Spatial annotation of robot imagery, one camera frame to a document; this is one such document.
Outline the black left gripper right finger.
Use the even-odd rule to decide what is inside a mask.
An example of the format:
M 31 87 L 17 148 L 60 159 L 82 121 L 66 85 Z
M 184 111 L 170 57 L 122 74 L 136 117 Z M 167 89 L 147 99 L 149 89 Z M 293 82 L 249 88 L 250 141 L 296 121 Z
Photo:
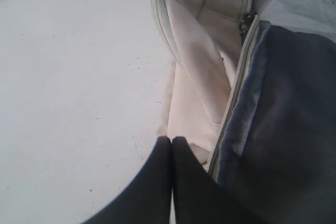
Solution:
M 252 223 L 252 213 L 220 188 L 199 163 L 187 140 L 172 140 L 176 223 Z

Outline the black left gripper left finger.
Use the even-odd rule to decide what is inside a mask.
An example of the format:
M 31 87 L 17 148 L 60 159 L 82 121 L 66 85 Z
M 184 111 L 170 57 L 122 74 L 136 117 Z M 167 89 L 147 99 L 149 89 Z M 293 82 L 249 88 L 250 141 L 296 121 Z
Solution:
M 85 223 L 169 223 L 171 183 L 171 140 L 160 136 L 131 183 Z

